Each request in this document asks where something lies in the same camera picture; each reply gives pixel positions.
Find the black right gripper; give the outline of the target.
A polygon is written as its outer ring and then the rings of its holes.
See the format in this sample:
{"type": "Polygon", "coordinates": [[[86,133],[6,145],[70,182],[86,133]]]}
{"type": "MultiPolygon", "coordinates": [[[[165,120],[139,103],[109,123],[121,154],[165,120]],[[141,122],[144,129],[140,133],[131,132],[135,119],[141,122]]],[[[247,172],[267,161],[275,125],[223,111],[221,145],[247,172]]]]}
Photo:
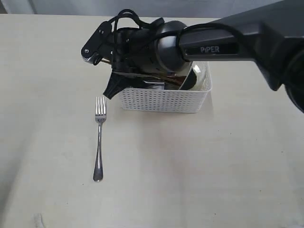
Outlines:
{"type": "Polygon", "coordinates": [[[103,95],[112,99],[126,88],[143,88],[145,82],[136,77],[166,77],[159,62],[157,45],[164,32],[146,28],[120,28],[113,31],[112,72],[103,95]]]}

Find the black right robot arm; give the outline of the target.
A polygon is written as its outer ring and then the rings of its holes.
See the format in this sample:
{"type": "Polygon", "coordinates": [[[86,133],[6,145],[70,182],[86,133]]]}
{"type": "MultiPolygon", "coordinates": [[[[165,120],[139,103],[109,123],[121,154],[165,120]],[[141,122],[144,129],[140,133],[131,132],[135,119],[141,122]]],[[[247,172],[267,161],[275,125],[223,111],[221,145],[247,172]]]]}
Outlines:
{"type": "Polygon", "coordinates": [[[129,9],[136,28],[111,22],[112,73],[104,91],[114,97],[139,77],[176,74],[194,61],[252,61],[271,90],[281,86],[292,103],[304,108],[304,3],[283,0],[209,23],[186,26],[158,18],[145,23],[129,9]]]}

